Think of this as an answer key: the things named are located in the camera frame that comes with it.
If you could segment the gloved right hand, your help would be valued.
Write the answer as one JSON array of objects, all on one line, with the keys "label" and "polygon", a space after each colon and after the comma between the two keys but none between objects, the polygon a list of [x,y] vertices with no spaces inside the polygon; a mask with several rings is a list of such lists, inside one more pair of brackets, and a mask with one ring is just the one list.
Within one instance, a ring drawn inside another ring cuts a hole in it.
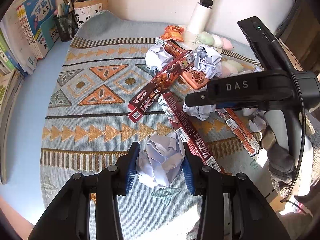
[{"label": "gloved right hand", "polygon": [[306,136],[303,159],[298,170],[298,155],[289,151],[287,124],[282,111],[267,111],[268,124],[262,145],[267,151],[268,171],[275,191],[282,197],[290,193],[306,200],[319,192],[319,120],[306,111]]}]

